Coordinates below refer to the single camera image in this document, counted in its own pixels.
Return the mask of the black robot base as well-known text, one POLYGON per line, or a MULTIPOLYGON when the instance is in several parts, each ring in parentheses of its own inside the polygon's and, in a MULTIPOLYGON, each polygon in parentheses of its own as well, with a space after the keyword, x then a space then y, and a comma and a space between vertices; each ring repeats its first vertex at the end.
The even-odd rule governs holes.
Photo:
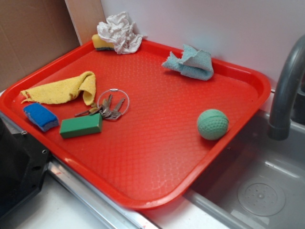
POLYGON ((12 134, 0 122, 0 218, 37 195, 51 153, 27 132, 12 134))

